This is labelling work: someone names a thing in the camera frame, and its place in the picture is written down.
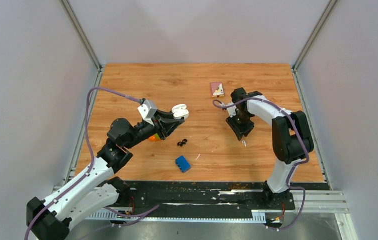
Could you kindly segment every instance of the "blue block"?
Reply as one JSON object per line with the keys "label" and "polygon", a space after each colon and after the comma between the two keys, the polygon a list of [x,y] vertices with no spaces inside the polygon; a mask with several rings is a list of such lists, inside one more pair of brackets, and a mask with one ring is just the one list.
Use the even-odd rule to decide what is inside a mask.
{"label": "blue block", "polygon": [[179,156],[176,159],[176,165],[182,173],[185,173],[190,169],[190,164],[187,162],[187,160],[183,156]]}

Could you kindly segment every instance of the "black object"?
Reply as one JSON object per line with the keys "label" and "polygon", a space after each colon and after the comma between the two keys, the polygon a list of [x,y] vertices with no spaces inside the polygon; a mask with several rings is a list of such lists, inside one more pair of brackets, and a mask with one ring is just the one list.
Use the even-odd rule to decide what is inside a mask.
{"label": "black object", "polygon": [[111,224],[115,224],[115,225],[121,225],[121,224],[126,224],[127,222],[126,221],[109,221]]}
{"label": "black object", "polygon": [[266,219],[265,220],[267,223],[264,223],[264,226],[267,226],[269,228],[275,228],[275,229],[279,229],[281,228],[281,226],[283,226],[283,223],[272,223],[272,221],[270,219]]}
{"label": "black object", "polygon": [[110,139],[106,140],[106,144],[97,153],[98,158],[102,158],[108,163],[107,167],[112,168],[116,174],[128,161],[133,157],[131,152],[125,148],[117,147]]}
{"label": "black object", "polygon": [[268,187],[267,181],[265,181],[265,183],[266,184],[263,191],[264,194],[262,196],[262,200],[266,203],[267,207],[269,208],[273,209],[279,207],[281,203],[288,200],[292,195],[291,193],[289,193],[290,189],[280,193],[273,193],[270,187]]}
{"label": "black object", "polygon": [[[261,95],[262,94],[257,91],[246,93],[245,89],[238,88],[232,92],[231,99],[233,103],[237,103],[246,98]],[[226,119],[226,122],[236,134],[239,141],[243,136],[247,137],[254,129],[254,123],[250,120],[251,117],[254,117],[254,115],[248,112],[247,102],[245,101],[236,105],[236,116]],[[290,117],[295,122],[295,126],[298,129],[307,151],[309,153],[312,152],[314,150],[314,143],[305,113],[301,111],[293,112]],[[273,132],[274,154],[280,161],[288,165],[295,160],[305,158],[305,153],[296,135],[290,135],[289,130],[293,130],[293,128],[286,116],[279,116],[272,119],[271,127]]]}
{"label": "black object", "polygon": [[[231,190],[264,190],[267,186],[264,182],[213,182],[213,181],[126,181],[126,183],[134,189],[155,189],[155,190],[171,190],[195,192],[210,191],[211,189],[218,189],[219,191]],[[293,182],[293,187],[303,187],[306,190],[312,191],[329,191],[329,185],[323,182],[320,183],[298,183]]]}
{"label": "black object", "polygon": [[295,202],[293,201],[293,195],[289,191],[283,195],[284,197],[270,204],[265,190],[263,192],[245,192],[245,206],[249,210],[283,210],[282,203],[284,203],[286,210],[294,210]]}
{"label": "black object", "polygon": [[[295,122],[296,129],[310,153],[314,150],[314,143],[309,130],[305,113],[301,111],[293,112],[290,117]],[[276,157],[287,165],[298,159],[304,159],[305,153],[296,135],[290,135],[289,129],[293,130],[289,119],[278,116],[271,121],[273,131],[273,150]]]}
{"label": "black object", "polygon": [[[245,89],[241,87],[231,93],[231,100],[233,103],[237,103],[241,100],[261,95],[262,94],[258,91],[246,93]],[[226,122],[236,134],[237,140],[240,141],[243,136],[247,137],[254,129],[254,123],[251,121],[251,117],[254,117],[255,115],[248,112],[246,101],[236,105],[236,112],[237,115],[234,117],[228,117]]]}
{"label": "black object", "polygon": [[116,189],[116,192],[119,194],[116,204],[118,206],[123,206],[124,204],[126,204],[127,199],[130,195],[130,186],[128,186],[128,184],[126,184],[117,176],[106,182],[112,185]]}
{"label": "black object", "polygon": [[[27,226],[45,206],[43,201],[33,198],[27,203]],[[69,234],[70,218],[62,222],[55,218],[55,212],[44,211],[34,223],[31,231],[40,240],[64,240]]]}
{"label": "black object", "polygon": [[107,136],[118,147],[130,149],[155,134],[164,140],[184,123],[184,118],[174,119],[172,113],[156,110],[152,122],[154,125],[142,121],[131,126],[125,118],[118,118],[112,122]]}

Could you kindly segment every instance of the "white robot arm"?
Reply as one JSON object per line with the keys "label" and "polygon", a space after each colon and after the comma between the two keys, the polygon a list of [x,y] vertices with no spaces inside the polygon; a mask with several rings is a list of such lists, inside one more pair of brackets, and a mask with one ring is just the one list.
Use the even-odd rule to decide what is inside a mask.
{"label": "white robot arm", "polygon": [[135,126],[125,118],[111,123],[106,144],[84,171],[43,200],[34,197],[27,203],[27,226],[39,240],[64,240],[70,230],[95,211],[125,202],[130,187],[118,177],[106,181],[97,191],[93,189],[127,164],[133,156],[127,149],[153,135],[164,140],[189,115],[184,104],[163,112],[145,99],[138,111],[143,121]]}
{"label": "white robot arm", "polygon": [[[239,141],[253,130],[251,117],[257,116],[272,127],[273,150],[277,161],[267,181],[264,200],[270,207],[279,205],[289,192],[289,183],[297,166],[307,157],[304,148],[307,153],[314,149],[306,115],[301,111],[291,112],[280,108],[257,91],[246,93],[243,88],[238,88],[231,97],[232,102],[227,105],[214,105],[227,109],[230,117],[226,122]],[[289,130],[294,130],[299,136],[290,135]]]}

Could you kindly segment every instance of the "white wall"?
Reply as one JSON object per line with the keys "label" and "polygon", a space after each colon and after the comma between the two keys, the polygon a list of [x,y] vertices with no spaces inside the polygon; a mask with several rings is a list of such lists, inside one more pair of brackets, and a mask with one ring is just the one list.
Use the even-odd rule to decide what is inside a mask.
{"label": "white wall", "polygon": [[341,0],[299,70],[332,185],[378,239],[378,1]]}
{"label": "white wall", "polygon": [[327,2],[70,0],[102,64],[293,64]]}
{"label": "white wall", "polygon": [[0,240],[62,180],[95,75],[59,1],[0,1]]}

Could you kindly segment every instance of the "wooden table surface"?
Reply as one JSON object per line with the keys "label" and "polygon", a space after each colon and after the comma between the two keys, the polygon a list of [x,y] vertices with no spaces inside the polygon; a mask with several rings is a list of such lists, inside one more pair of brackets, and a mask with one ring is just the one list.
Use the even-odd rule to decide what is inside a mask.
{"label": "wooden table surface", "polygon": [[[222,82],[231,102],[234,89],[259,91],[280,107],[301,111],[301,103],[288,64],[107,64],[100,82],[132,97],[152,100],[159,110],[186,104],[189,117],[165,141],[144,141],[129,151],[133,158],[118,173],[123,180],[263,182],[273,170],[271,127],[257,117],[254,130],[240,143],[226,123],[227,111],[212,105],[209,84]],[[96,152],[106,142],[111,122],[126,118],[141,121],[138,105],[122,97],[99,91],[89,122],[89,140]],[[187,139],[183,147],[177,142]],[[174,161],[183,155],[192,168],[181,173]],[[298,168],[295,182],[323,182],[316,154]],[[83,144],[77,173],[90,161]]]}

